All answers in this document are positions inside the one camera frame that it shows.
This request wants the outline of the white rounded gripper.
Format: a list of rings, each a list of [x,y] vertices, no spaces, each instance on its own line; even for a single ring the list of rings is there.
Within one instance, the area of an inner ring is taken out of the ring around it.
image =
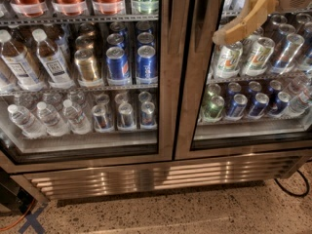
[[[237,18],[214,33],[213,42],[216,45],[229,45],[248,37],[266,22],[267,16],[275,11],[277,5],[280,12],[293,12],[307,9],[311,3],[312,0],[245,0]]]

